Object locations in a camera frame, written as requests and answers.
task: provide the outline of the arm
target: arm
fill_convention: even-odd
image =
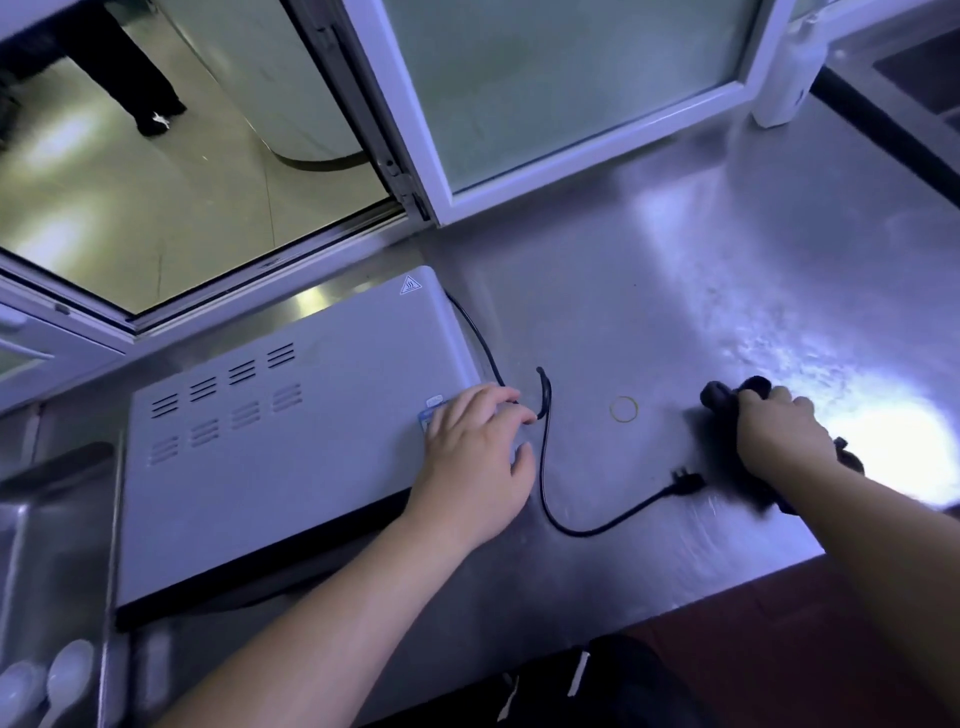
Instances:
[[[890,641],[960,716],[960,522],[837,462],[807,398],[740,393],[737,449],[845,570]]]
[[[482,385],[438,410],[403,515],[350,564],[230,657],[158,728],[349,726],[423,606],[533,488],[529,445],[511,468],[519,392]]]

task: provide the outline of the finger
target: finger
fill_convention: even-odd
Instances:
[[[740,407],[752,407],[763,400],[760,395],[752,389],[741,389],[736,393],[736,398],[740,400]]]
[[[785,402],[786,404],[789,404],[790,402],[793,401],[793,396],[790,394],[789,389],[783,386],[779,386],[779,387],[774,387],[772,390],[770,390],[770,397],[768,397],[767,399],[772,401],[781,401],[781,402]]]
[[[811,399],[807,397],[797,397],[795,400],[793,400],[793,404],[795,407],[800,407],[804,412],[809,413],[811,416],[813,415],[814,406]]]
[[[534,449],[530,447],[530,443],[523,443],[516,449],[514,465],[510,468],[510,472],[514,476],[514,483],[517,486],[522,486],[529,495],[530,490],[534,487],[534,480],[537,478],[537,463],[534,460]]]
[[[516,401],[519,396],[520,393],[513,387],[491,387],[482,392],[477,392],[467,405],[460,422],[468,427],[485,425],[496,414],[498,405],[508,401]]]
[[[522,404],[507,404],[500,407],[500,411],[493,415],[487,425],[494,436],[503,442],[510,443],[516,437],[516,431],[521,425],[531,425],[537,421],[537,415],[529,407]]]
[[[427,440],[433,440],[433,438],[440,434],[440,426],[444,420],[444,414],[448,406],[449,402],[445,402],[433,411],[433,417],[430,418],[430,424],[426,426]]]
[[[467,405],[470,404],[470,401],[480,392],[495,386],[496,385],[491,382],[474,384],[472,387],[468,387],[459,395],[454,397],[450,402],[447,403],[446,411],[444,412],[444,420],[440,423],[441,429],[450,429],[456,425],[460,418],[463,417],[464,410],[467,409]]]

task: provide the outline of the warning triangle sticker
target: warning triangle sticker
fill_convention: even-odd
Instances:
[[[409,276],[407,276],[407,277],[403,280],[403,287],[400,288],[400,295],[402,296],[404,293],[410,293],[411,291],[420,290],[422,287],[423,287],[423,286],[421,286],[421,285],[420,285],[419,283],[417,283],[415,280],[413,280],[412,278],[410,278]]]

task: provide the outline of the left hand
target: left hand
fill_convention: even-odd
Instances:
[[[510,465],[517,430],[537,420],[522,404],[508,403],[519,396],[513,387],[480,384],[434,413],[423,468],[403,518],[440,528],[464,555],[516,518],[537,475],[529,443]]]

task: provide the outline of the forearm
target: forearm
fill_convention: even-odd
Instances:
[[[466,554],[401,517],[188,694],[162,728],[348,726]]]
[[[784,469],[773,484],[960,716],[960,522],[839,465]]]

